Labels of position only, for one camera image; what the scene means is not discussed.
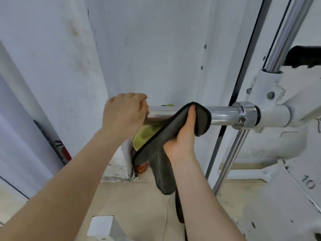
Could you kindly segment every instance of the concrete floor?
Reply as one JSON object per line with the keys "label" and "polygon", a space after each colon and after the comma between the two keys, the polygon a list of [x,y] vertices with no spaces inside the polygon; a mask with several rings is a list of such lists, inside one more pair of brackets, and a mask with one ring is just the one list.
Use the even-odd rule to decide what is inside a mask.
{"label": "concrete floor", "polygon": [[[247,200],[264,184],[261,180],[227,180],[218,199],[237,221]],[[0,188],[0,222],[5,223],[22,206],[22,202]],[[133,182],[102,182],[76,241],[94,240],[87,239],[86,234],[91,217],[98,215],[114,215],[126,235],[135,241],[185,240],[184,225],[176,216],[175,196],[158,190],[151,169]]]}

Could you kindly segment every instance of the left hand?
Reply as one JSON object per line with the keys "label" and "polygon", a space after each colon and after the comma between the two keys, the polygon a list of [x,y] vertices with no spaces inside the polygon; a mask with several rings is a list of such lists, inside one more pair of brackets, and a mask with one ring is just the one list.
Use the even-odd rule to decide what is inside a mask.
{"label": "left hand", "polygon": [[103,135],[119,137],[122,141],[133,137],[148,113],[146,99],[147,95],[143,93],[119,94],[110,98],[103,114]]}

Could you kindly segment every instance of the printed number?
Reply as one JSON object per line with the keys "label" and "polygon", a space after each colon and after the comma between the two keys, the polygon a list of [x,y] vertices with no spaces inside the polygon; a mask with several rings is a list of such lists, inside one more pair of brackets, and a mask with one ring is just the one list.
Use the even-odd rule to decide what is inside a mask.
{"label": "printed number", "polygon": [[314,189],[315,187],[315,182],[313,180],[308,179],[309,176],[304,175],[304,178],[302,179],[302,182],[305,182],[305,186],[307,186],[308,189]]}

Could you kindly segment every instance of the hand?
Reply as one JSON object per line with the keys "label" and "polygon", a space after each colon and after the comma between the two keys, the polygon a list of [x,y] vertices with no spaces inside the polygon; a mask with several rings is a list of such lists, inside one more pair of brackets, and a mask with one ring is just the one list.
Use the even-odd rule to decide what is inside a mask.
{"label": "hand", "polygon": [[122,142],[133,137],[148,113],[146,99],[147,95],[143,93],[119,94],[110,98],[106,102],[102,119],[103,134],[118,137]]}
{"label": "hand", "polygon": [[164,144],[164,150],[171,161],[171,164],[180,162],[189,156],[194,156],[194,127],[196,120],[195,105],[188,110],[188,117],[185,125],[179,131],[177,138],[171,139]]}

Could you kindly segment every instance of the chrome rod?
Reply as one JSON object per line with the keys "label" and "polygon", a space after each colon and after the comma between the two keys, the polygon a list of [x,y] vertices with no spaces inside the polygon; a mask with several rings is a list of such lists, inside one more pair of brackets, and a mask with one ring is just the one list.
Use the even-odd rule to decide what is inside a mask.
{"label": "chrome rod", "polygon": [[[281,31],[281,34],[277,40],[275,48],[272,52],[272,55],[269,59],[269,62],[266,67],[266,71],[270,73],[278,73],[282,63],[286,57],[287,52],[289,51],[293,40],[299,31],[299,28],[309,11],[309,8],[312,4],[313,0],[295,0],[289,16],[284,24],[284,27]],[[219,178],[213,188],[213,192],[215,196],[219,194],[219,191],[227,178],[229,171],[233,162],[235,161],[247,135],[249,130],[241,130],[238,132],[234,143],[230,149],[230,152],[226,158],[223,169],[219,175]]]}
{"label": "chrome rod", "polygon": [[[172,117],[179,111],[180,107],[162,106],[149,107],[149,114],[144,121],[145,125],[162,122]],[[242,114],[238,107],[207,107],[212,115],[211,125],[240,125],[242,124]]]}
{"label": "chrome rod", "polygon": [[313,0],[295,0],[265,70],[279,72]]}
{"label": "chrome rod", "polygon": [[213,193],[215,196],[218,195],[219,191],[222,188],[222,185],[227,178],[227,175],[229,174],[229,171],[231,169],[232,164],[234,163],[237,155],[239,154],[239,151],[248,135],[250,130],[239,130],[237,136],[235,137],[234,143],[232,145],[232,148],[229,152],[229,155],[226,158],[226,162],[222,168],[222,171],[219,175],[219,178],[213,188]]}

